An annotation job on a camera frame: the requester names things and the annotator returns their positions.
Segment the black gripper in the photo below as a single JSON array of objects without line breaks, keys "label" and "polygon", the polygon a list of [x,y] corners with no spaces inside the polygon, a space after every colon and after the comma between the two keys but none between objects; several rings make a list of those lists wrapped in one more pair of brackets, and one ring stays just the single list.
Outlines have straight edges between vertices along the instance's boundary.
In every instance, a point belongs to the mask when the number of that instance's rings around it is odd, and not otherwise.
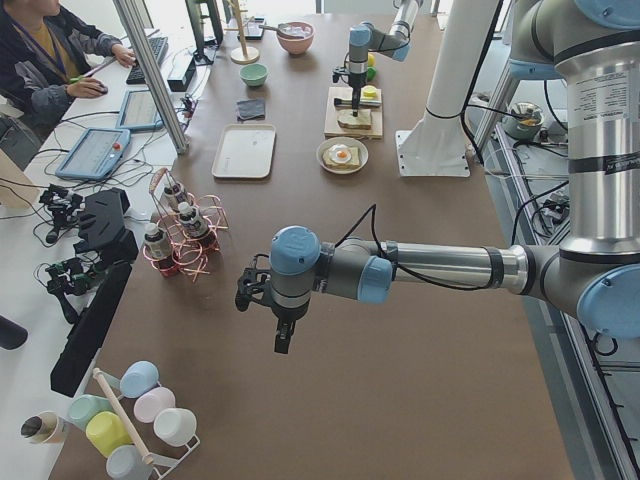
[{"label": "black gripper", "polygon": [[296,321],[308,310],[310,292],[288,296],[278,291],[274,283],[276,276],[271,269],[258,266],[262,257],[266,258],[267,255],[255,254],[238,279],[235,306],[240,312],[246,311],[251,302],[269,307],[277,317],[274,351],[287,354],[295,333]]},{"label": "black gripper", "polygon": [[358,89],[367,84],[368,61],[344,61],[342,66],[335,67],[332,81],[345,81],[351,88],[351,109],[354,117],[358,116]]}]

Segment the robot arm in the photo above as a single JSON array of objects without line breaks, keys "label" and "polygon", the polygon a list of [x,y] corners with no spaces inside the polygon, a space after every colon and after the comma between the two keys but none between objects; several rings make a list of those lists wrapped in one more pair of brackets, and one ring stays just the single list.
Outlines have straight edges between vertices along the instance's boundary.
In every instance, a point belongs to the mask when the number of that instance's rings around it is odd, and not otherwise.
[{"label": "robot arm", "polygon": [[520,1],[512,72],[566,81],[570,231],[559,245],[454,247],[323,243],[290,226],[269,265],[246,268],[235,303],[277,316],[275,350],[288,350],[315,291],[385,301],[393,281],[471,291],[504,288],[546,301],[616,339],[639,334],[639,5],[635,1]]},{"label": "robot arm", "polygon": [[350,108],[359,116],[362,89],[368,77],[368,55],[381,53],[396,61],[404,61],[410,49],[411,33],[422,0],[403,0],[397,4],[397,13],[388,32],[377,29],[371,22],[363,21],[349,29],[348,51],[341,67],[333,70],[333,82],[346,80],[352,89]]}]

